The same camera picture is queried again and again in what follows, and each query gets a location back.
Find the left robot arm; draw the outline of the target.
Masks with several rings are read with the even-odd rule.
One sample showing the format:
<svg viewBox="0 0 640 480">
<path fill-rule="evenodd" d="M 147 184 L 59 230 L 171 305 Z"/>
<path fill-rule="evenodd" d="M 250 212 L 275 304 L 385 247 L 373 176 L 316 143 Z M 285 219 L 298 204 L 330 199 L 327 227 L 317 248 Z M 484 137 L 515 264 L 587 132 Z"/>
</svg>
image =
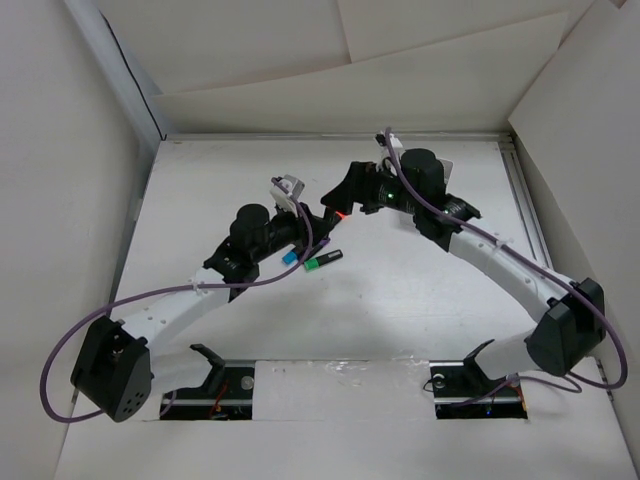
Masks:
<svg viewBox="0 0 640 480">
<path fill-rule="evenodd" d="M 115 422 L 136 414 L 157 393 L 191 388 L 201 396 L 216 394 L 224 383 L 225 362 L 201 343 L 185 357 L 163 353 L 183 330 L 244 293 L 259 276 L 259 264 L 294 245 L 313 248 L 327 239 L 340 216 L 321 217 L 278 209 L 271 215 L 260 204 L 241 207 L 228 236 L 204 261 L 190 285 L 161 296 L 120 320 L 102 315 L 87 330 L 72 371 L 72 384 Z"/>
</svg>

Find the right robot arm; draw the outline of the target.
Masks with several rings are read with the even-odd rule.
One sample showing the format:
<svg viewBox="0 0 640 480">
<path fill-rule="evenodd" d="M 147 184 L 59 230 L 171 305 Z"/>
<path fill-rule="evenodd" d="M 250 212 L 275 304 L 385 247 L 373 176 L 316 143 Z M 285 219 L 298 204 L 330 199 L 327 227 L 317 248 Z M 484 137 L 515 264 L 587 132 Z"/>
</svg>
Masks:
<svg viewBox="0 0 640 480">
<path fill-rule="evenodd" d="M 321 203 L 344 215 L 358 207 L 365 214 L 389 208 L 411 216 L 423 237 L 483 273 L 533 319 L 534 328 L 489 339 L 461 360 L 457 372 L 472 393 L 488 396 L 530 370 L 580 383 L 573 367 L 606 336 L 601 286 L 522 256 L 490 232 L 479 210 L 448 193 L 447 184 L 448 167 L 432 151 L 385 147 L 378 162 L 352 162 Z"/>
</svg>

